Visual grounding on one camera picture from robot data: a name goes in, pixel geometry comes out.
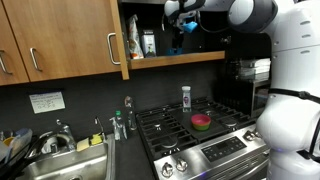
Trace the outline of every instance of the cabinet door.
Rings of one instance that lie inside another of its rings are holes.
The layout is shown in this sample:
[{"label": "cabinet door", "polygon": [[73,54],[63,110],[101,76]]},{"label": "cabinet door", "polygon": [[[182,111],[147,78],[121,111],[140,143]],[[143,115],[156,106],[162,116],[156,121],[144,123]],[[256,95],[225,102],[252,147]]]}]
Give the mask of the cabinet door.
[{"label": "cabinet door", "polygon": [[109,0],[3,2],[31,81],[120,71]]},{"label": "cabinet door", "polygon": [[0,22],[0,85],[28,82],[29,78],[1,3]]}]

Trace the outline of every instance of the oven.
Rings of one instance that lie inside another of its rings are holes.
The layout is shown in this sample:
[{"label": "oven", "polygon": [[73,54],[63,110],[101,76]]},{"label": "oven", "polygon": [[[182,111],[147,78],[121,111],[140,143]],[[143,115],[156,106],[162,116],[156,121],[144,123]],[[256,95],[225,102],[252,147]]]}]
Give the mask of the oven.
[{"label": "oven", "polygon": [[[206,131],[191,124],[199,113],[211,117]],[[136,117],[157,179],[248,179],[268,164],[269,149],[255,131],[256,119],[206,98],[193,100],[192,112],[172,104]]]}]

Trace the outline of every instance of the pink bowl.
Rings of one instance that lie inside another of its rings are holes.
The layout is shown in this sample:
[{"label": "pink bowl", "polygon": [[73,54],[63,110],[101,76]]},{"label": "pink bowl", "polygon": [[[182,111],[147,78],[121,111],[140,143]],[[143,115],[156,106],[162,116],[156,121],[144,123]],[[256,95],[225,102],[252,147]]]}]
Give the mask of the pink bowl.
[{"label": "pink bowl", "polygon": [[211,123],[211,118],[204,114],[195,114],[191,117],[192,125],[197,130],[207,130]]}]

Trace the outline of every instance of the gray wall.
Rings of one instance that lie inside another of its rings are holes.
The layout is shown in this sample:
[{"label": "gray wall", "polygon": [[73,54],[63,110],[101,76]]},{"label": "gray wall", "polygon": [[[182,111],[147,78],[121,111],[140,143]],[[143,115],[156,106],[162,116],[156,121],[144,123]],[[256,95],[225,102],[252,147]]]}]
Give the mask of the gray wall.
[{"label": "gray wall", "polygon": [[[80,140],[99,132],[94,124],[98,116],[107,133],[115,111],[124,109],[124,98],[135,100],[136,110],[142,111],[181,101],[181,86],[192,87],[192,97],[213,98],[213,88],[224,71],[223,61],[185,64],[130,71],[130,80],[121,73],[101,74],[61,80],[0,87],[0,130],[31,128],[34,134],[55,130],[56,119],[71,125]],[[66,108],[34,114],[30,94],[61,91]]]}]

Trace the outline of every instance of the burner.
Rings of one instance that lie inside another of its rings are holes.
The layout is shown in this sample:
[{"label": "burner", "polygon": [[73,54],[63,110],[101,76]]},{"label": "burner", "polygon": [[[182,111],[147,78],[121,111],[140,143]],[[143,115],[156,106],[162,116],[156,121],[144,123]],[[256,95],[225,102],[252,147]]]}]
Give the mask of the burner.
[{"label": "burner", "polygon": [[176,136],[169,136],[161,141],[161,146],[167,149],[173,148],[178,144],[178,138]]},{"label": "burner", "polygon": [[221,123],[223,125],[225,125],[227,128],[234,128],[238,124],[238,122],[236,120],[231,119],[231,118],[223,120],[223,121],[221,121]]},{"label": "burner", "polygon": [[219,119],[225,116],[224,113],[218,112],[216,110],[213,109],[207,109],[207,110],[202,110],[204,111],[204,113],[208,116],[210,116],[211,119]]},{"label": "burner", "polygon": [[156,124],[154,125],[154,127],[156,128],[157,131],[161,131],[161,124],[160,124],[160,122],[156,123]]},{"label": "burner", "polygon": [[238,122],[235,119],[229,118],[221,121],[221,124],[226,126],[228,129],[235,131],[237,130]]}]

